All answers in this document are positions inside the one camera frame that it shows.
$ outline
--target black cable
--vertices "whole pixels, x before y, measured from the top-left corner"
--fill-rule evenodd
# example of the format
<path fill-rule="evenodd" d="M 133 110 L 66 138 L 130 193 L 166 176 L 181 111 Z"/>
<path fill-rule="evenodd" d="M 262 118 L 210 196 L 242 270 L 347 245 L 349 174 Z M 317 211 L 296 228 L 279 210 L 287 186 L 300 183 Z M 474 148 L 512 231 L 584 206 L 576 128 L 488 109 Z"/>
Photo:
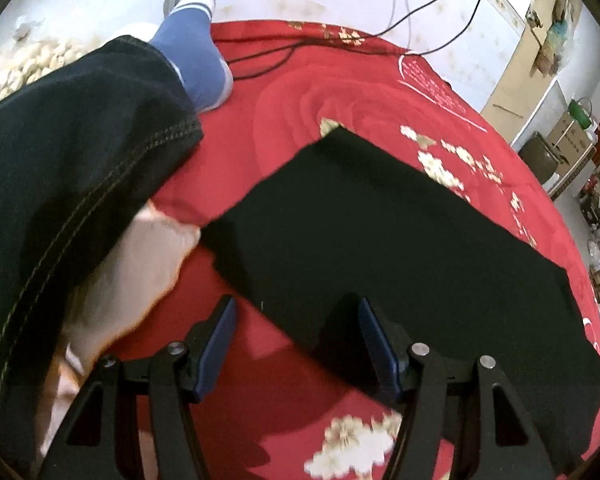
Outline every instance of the black cable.
<path fill-rule="evenodd" d="M 383 36 L 384 34 L 387 34 L 388 32 L 390 32 L 391 30 L 393 30 L 395 27 L 397 27 L 398 25 L 400 25 L 402 22 L 404 22 L 405 20 L 408 20 L 411 16 L 413 16 L 416 12 L 420 12 L 423 9 L 426 9 L 427 7 L 432 6 L 433 4 L 435 4 L 438 0 L 431 0 L 429 2 L 427 2 L 426 4 L 423 4 L 419 7 L 417 7 L 416 9 L 412 10 L 411 12 L 408 12 L 405 16 L 403 16 L 400 20 L 398 20 L 397 22 L 395 22 L 393 25 L 387 27 L 385 30 L 382 30 L 381 32 L 378 32 L 376 34 L 367 34 L 367 35 L 362 35 L 358 38 L 355 38 L 357 41 L 360 40 L 367 40 L 369 38 L 379 38 L 380 36 Z M 442 46 L 439 46 L 437 48 L 434 48 L 432 50 L 428 50 L 426 52 L 421 52 L 421 53 L 416 53 L 416 52 L 408 52 L 406 53 L 406 56 L 426 56 L 428 54 L 433 54 L 434 52 L 437 52 L 439 50 L 442 50 L 443 48 L 448 47 L 451 43 L 453 43 L 455 40 L 457 40 L 460 36 L 462 36 L 466 30 L 469 28 L 469 26 L 471 25 L 472 21 L 474 20 L 474 17 L 478 11 L 478 7 L 480 6 L 480 2 L 482 0 L 478 0 L 475 8 L 474 8 L 474 12 L 471 15 L 471 18 L 469 19 L 469 21 L 467 22 L 467 24 L 464 26 L 464 28 L 458 33 L 456 34 L 451 40 L 447 41 L 445 44 L 443 44 Z M 269 54 L 273 54 L 275 52 L 281 52 L 283 50 L 288 50 L 290 49 L 290 52 L 287 56 L 285 56 L 285 58 L 280 61 L 277 62 L 275 65 L 272 65 L 271 67 L 268 67 L 260 72 L 256 72 L 253 74 L 249 74 L 247 76 L 237 76 L 234 78 L 234 80 L 236 81 L 241 81 L 241 80 L 245 80 L 245 79 L 254 79 L 257 78 L 261 75 L 264 75 L 266 73 L 272 72 L 273 70 L 279 68 L 280 66 L 283 66 L 293 55 L 293 53 L 298 49 L 301 48 L 302 46 L 309 46 L 309 45 L 314 45 L 314 46 L 330 46 L 330 47 L 335 47 L 335 48 L 342 48 L 343 50 L 348 50 L 349 52 L 355 52 L 357 54 L 376 54 L 376 55 L 382 55 L 386 53 L 382 53 L 382 52 L 373 52 L 373 53 L 368 53 L 368 52 L 361 52 L 359 50 L 354 50 L 352 48 L 347 48 L 346 46 L 339 46 L 339 45 L 334 45 L 328 41 L 320 41 L 317 40 L 315 38 L 307 38 L 305 40 L 301 40 L 301 41 L 296 41 L 295 43 L 291 43 L 285 46 L 280 46 L 280 47 L 276 47 L 276 48 L 271 48 L 269 50 L 264 50 L 261 52 L 257 52 L 256 54 L 250 54 L 248 56 L 242 56 L 242 57 L 238 57 L 235 59 L 231 59 L 227 61 L 227 64 L 231 65 L 233 63 L 237 63 L 240 61 L 244 61 L 244 60 L 248 60 L 248 59 L 256 59 L 258 57 L 262 57 L 262 56 L 267 56 Z"/>
<path fill-rule="evenodd" d="M 261 75 L 265 75 L 269 72 L 273 72 L 275 69 L 283 66 L 287 61 L 289 61 L 289 59 L 291 58 L 291 56 L 293 56 L 294 52 L 296 51 L 296 49 L 298 48 L 298 45 L 294 46 L 293 48 L 291 48 L 289 50 L 289 53 L 285 56 L 285 58 L 279 62 L 277 62 L 276 64 L 270 66 L 269 68 L 266 68 L 260 72 L 256 72 L 255 74 L 250 74 L 250 75 L 242 75 L 242 76 L 238 76 L 238 77 L 234 77 L 234 81 L 244 81 L 245 79 L 255 79 L 257 77 L 260 77 Z"/>
<path fill-rule="evenodd" d="M 476 13 L 478 12 L 478 7 L 480 7 L 480 2 L 481 1 L 482 0 L 478 0 L 478 2 L 475 4 L 474 12 L 472 12 L 471 17 L 469 18 L 469 21 L 464 26 L 464 28 L 460 32 L 458 32 L 454 37 L 452 37 L 449 41 L 447 41 L 445 44 L 443 44 L 442 46 L 439 46 L 437 48 L 433 48 L 431 50 L 427 50 L 425 52 L 420 52 L 420 53 L 417 53 L 417 52 L 408 52 L 406 55 L 407 56 L 427 56 L 429 54 L 433 54 L 434 52 L 437 52 L 439 50 L 442 50 L 443 48 L 448 47 L 455 40 L 457 40 L 460 36 L 462 36 L 466 32 L 466 30 L 471 26 L 471 23 L 474 20 Z"/>

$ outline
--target metal screw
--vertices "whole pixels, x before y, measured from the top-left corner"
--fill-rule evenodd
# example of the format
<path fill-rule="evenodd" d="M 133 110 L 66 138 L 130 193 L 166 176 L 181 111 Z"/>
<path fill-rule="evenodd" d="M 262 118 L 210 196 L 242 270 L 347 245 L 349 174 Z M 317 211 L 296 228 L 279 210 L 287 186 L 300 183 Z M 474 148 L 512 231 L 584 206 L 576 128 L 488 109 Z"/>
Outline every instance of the metal screw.
<path fill-rule="evenodd" d="M 105 368 L 111 368 L 114 364 L 116 364 L 116 358 L 111 354 L 107 354 L 102 358 L 102 366 Z"/>
<path fill-rule="evenodd" d="M 424 357 L 429 354 L 429 345 L 426 343 L 414 343 L 411 346 L 411 350 L 413 350 L 414 354 Z"/>
<path fill-rule="evenodd" d="M 167 350 L 171 355 L 180 355 L 184 352 L 185 346 L 180 341 L 174 341 L 173 343 L 169 343 Z"/>
<path fill-rule="evenodd" d="M 484 366 L 485 368 L 488 368 L 489 370 L 491 370 L 492 368 L 495 368 L 496 359 L 494 359 L 490 355 L 483 355 L 480 358 L 480 364 L 482 366 Z"/>

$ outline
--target tiled floor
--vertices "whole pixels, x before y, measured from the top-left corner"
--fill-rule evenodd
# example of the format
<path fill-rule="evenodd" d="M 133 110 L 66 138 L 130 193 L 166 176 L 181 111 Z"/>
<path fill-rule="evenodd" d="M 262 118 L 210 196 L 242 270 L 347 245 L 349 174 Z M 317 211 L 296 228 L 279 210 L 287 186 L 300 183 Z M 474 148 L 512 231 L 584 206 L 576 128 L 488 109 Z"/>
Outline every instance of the tiled floor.
<path fill-rule="evenodd" d="M 379 32 L 387 27 L 392 4 L 395 4 L 395 18 L 407 13 L 403 0 L 217 1 L 215 22 L 274 19 L 337 23 L 365 32 Z M 408 0 L 411 9 L 428 1 Z M 462 26 L 475 1 L 444 0 L 418 12 L 411 25 L 401 24 L 385 39 L 402 46 L 410 44 L 416 52 L 429 50 L 448 40 L 449 28 Z M 24 16 L 26 22 L 34 23 L 31 40 L 75 38 L 95 48 L 131 23 L 159 24 L 163 18 L 162 3 L 163 0 L 12 0 L 0 16 L 0 47 L 11 44 L 14 24 Z M 527 6 L 528 3 L 522 5 L 525 9 Z M 506 0 L 484 0 L 461 41 L 427 57 L 433 69 L 476 110 L 483 108 L 493 92 L 524 29 L 520 29 L 519 21 L 513 19 L 510 13 L 513 11 L 508 8 Z"/>
<path fill-rule="evenodd" d="M 584 219 L 584 216 L 580 212 L 578 201 L 573 197 L 570 189 L 567 189 L 558 197 L 554 204 L 562 215 L 564 223 L 567 225 L 567 228 L 580 251 L 582 261 L 588 269 L 590 258 L 587 242 L 589 241 L 591 230 L 589 229 L 589 225 Z"/>

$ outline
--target blue gripper pad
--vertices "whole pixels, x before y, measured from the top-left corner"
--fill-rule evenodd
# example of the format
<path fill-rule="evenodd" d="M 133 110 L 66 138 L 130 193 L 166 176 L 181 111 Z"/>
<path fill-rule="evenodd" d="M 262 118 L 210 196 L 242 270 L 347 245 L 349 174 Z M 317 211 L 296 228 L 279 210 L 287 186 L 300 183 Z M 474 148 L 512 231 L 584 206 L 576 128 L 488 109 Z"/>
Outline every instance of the blue gripper pad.
<path fill-rule="evenodd" d="M 400 366 L 400 361 L 366 298 L 358 304 L 358 323 L 380 387 L 399 402 L 402 397 L 399 374 L 404 365 Z"/>
<path fill-rule="evenodd" d="M 193 394 L 200 402 L 216 387 L 224 358 L 234 336 L 237 323 L 235 299 L 225 296 L 205 321 L 206 344 L 198 358 L 198 377 Z"/>

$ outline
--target cardboard box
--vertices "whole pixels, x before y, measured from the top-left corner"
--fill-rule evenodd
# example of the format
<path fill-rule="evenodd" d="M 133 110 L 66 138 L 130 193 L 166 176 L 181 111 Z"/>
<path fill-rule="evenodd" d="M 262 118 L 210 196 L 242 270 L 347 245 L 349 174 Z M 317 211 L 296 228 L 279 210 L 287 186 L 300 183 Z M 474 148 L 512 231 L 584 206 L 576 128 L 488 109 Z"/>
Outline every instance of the cardboard box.
<path fill-rule="evenodd" d="M 557 173 L 562 177 L 569 173 L 569 170 L 578 162 L 579 158 L 587 151 L 592 144 L 587 134 L 583 131 L 580 125 L 565 112 L 560 120 L 554 126 L 547 140 L 555 144 L 558 139 L 557 149 L 569 161 L 568 164 L 559 164 Z"/>

